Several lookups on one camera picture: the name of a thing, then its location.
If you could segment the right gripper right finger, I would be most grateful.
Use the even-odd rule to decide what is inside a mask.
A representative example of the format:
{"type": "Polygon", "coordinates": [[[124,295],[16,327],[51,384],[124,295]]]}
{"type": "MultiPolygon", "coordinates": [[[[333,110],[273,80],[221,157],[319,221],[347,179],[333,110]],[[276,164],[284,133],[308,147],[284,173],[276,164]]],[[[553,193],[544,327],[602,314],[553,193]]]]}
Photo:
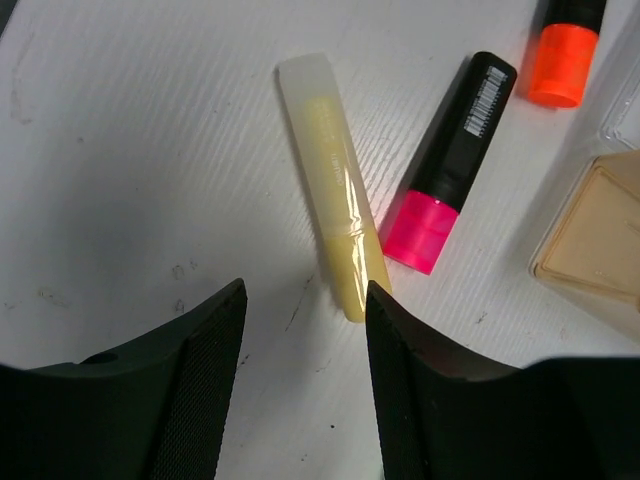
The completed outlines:
{"type": "Polygon", "coordinates": [[[371,283],[366,337],[388,479],[635,479],[639,361],[512,367],[453,341],[371,283]]]}

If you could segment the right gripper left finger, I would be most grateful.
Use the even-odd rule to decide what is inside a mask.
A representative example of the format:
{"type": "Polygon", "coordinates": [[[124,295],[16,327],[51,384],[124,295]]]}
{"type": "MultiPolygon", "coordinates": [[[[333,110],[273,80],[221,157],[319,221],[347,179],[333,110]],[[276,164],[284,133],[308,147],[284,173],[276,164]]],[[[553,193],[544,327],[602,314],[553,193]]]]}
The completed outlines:
{"type": "Polygon", "coordinates": [[[79,363],[1,369],[5,479],[211,479],[246,316],[235,280],[79,363]]]}

